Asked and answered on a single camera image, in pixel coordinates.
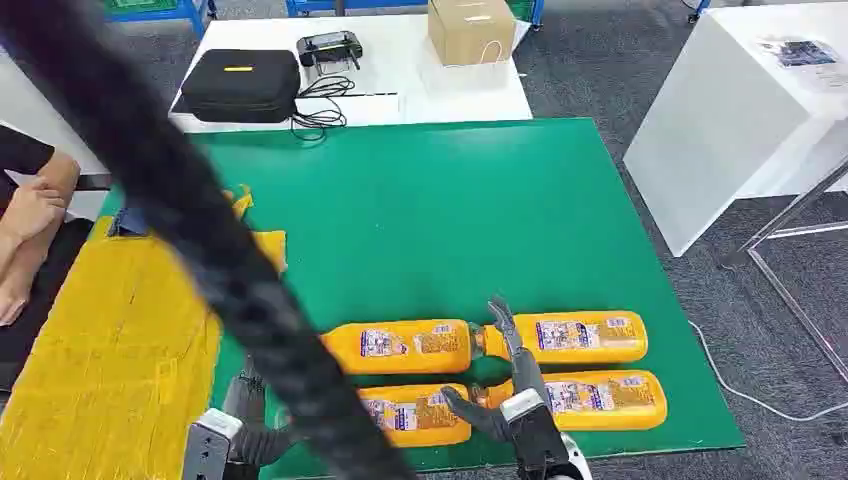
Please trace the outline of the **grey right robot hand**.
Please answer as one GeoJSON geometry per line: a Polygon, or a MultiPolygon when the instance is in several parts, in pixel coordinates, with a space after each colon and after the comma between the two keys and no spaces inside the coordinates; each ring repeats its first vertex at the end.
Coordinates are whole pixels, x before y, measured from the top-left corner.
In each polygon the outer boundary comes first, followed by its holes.
{"type": "Polygon", "coordinates": [[[510,356],[513,395],[496,408],[486,408],[446,386],[441,394],[449,410],[472,428],[510,444],[521,479],[581,479],[583,474],[554,423],[540,367],[524,347],[510,308],[497,296],[488,301],[488,308],[510,356]]]}

